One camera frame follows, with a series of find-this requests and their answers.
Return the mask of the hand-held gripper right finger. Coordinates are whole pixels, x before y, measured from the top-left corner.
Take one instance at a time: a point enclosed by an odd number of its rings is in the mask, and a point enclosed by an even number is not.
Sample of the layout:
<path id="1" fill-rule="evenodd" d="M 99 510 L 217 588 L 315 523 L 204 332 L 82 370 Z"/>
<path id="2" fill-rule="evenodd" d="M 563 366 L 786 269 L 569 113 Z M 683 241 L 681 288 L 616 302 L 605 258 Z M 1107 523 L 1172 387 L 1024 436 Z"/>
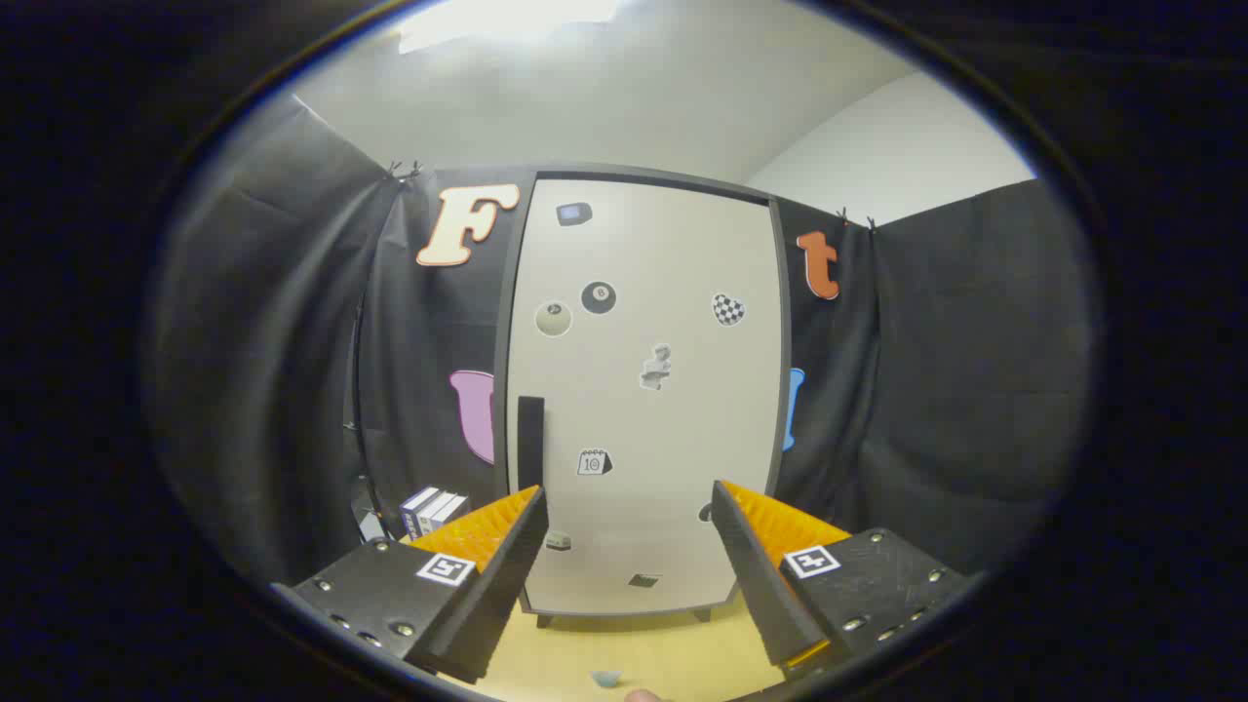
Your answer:
<path id="1" fill-rule="evenodd" d="M 787 681 L 891 645 L 976 585 L 892 530 L 850 533 L 728 481 L 713 485 L 713 525 Z"/>

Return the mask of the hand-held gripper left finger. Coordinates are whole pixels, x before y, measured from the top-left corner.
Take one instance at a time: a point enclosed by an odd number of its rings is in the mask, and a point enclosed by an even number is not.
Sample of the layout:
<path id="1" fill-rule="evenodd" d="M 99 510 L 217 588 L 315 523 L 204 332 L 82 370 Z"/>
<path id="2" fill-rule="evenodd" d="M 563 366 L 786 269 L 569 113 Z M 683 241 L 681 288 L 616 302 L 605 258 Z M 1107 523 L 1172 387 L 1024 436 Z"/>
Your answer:
<path id="1" fill-rule="evenodd" d="M 475 683 L 548 525 L 547 493 L 529 486 L 412 543 L 369 540 L 295 585 L 271 588 L 286 610 L 368 660 Z"/>

